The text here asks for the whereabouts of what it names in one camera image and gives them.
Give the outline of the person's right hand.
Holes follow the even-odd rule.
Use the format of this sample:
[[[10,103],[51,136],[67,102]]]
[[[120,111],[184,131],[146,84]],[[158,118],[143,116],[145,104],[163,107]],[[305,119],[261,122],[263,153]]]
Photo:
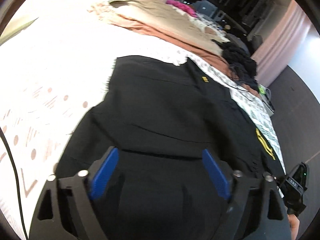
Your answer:
[[[287,217],[290,225],[291,239],[296,240],[299,232],[300,220],[295,215],[287,215]]]

